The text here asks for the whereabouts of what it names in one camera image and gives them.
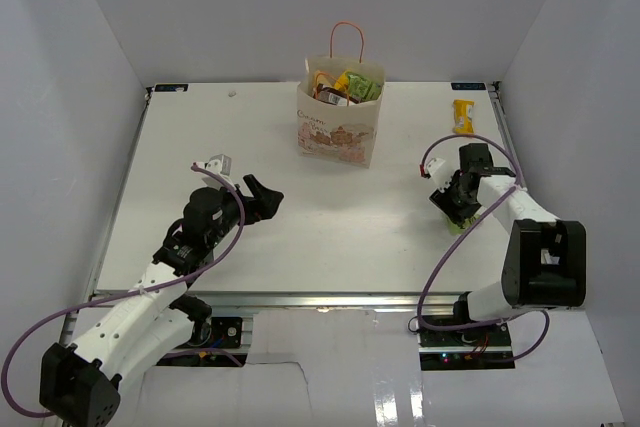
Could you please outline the green triangular snack packet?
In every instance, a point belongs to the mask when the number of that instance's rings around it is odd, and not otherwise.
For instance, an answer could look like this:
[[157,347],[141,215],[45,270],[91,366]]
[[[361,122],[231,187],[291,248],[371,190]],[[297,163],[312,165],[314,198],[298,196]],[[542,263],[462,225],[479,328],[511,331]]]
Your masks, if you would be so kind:
[[464,219],[462,222],[456,223],[454,221],[452,221],[447,215],[443,214],[442,215],[447,229],[449,231],[449,233],[453,236],[458,236],[463,234],[467,229],[469,229],[471,227],[471,225],[473,223],[475,223],[480,215],[479,214],[474,214],[473,216]]

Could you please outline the yellow snack packet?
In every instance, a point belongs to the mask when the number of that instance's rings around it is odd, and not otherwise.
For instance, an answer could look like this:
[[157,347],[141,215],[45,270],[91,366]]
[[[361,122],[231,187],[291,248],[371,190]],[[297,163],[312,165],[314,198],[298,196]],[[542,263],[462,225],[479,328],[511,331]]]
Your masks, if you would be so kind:
[[475,102],[465,99],[455,99],[452,106],[454,111],[453,132],[461,135],[473,134],[473,110]]

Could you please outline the brown chocolate bar wrapper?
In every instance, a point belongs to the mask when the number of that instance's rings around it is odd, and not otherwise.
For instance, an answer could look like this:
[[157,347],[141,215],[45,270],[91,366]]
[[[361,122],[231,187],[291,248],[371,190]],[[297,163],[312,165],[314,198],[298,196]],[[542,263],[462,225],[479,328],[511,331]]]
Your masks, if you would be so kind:
[[347,94],[332,87],[322,87],[316,91],[315,98],[323,103],[334,106],[348,106],[350,99]]

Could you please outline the large brown paper snack bag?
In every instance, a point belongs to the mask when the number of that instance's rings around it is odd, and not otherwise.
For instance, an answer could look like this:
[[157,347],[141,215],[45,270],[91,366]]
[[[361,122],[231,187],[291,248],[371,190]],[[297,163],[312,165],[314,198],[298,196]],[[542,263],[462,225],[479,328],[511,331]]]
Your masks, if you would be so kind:
[[313,97],[316,98],[319,92],[326,87],[332,87],[333,82],[330,80],[329,75],[323,71],[316,71],[313,79]]

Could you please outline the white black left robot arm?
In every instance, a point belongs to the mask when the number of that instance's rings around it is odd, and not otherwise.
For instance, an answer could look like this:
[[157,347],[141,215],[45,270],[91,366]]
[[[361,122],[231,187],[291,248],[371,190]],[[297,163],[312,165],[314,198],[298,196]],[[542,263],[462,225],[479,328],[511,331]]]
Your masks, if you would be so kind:
[[171,350],[199,346],[211,334],[211,308],[189,294],[215,247],[230,231],[273,218],[283,193],[254,176],[250,191],[221,176],[193,191],[136,285],[69,345],[53,344],[41,363],[40,404],[71,426],[105,426],[130,385]]

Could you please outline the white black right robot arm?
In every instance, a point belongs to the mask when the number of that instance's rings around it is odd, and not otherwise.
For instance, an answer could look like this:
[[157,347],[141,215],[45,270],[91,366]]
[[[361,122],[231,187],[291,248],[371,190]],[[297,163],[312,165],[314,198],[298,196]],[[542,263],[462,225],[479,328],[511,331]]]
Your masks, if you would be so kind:
[[432,158],[420,172],[435,186],[429,200],[453,225],[467,232],[486,213],[509,235],[500,278],[454,303],[451,331],[459,343],[477,344],[488,332],[488,321],[584,304],[585,227],[539,205],[519,184],[516,172],[494,164],[488,144],[460,147],[456,169]]

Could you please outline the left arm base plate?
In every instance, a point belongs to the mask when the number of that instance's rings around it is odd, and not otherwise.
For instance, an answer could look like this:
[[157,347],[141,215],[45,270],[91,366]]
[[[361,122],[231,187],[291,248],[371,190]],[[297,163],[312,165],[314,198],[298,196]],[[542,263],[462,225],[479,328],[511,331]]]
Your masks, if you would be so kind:
[[241,317],[211,317],[204,328],[204,347],[238,349],[242,344]]

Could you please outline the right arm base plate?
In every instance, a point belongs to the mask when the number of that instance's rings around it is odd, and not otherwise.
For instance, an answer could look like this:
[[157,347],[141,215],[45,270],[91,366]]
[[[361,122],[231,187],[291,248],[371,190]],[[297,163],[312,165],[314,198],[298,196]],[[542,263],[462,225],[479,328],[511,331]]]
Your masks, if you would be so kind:
[[436,331],[419,329],[422,347],[510,347],[511,337],[508,327],[490,326],[457,331]]

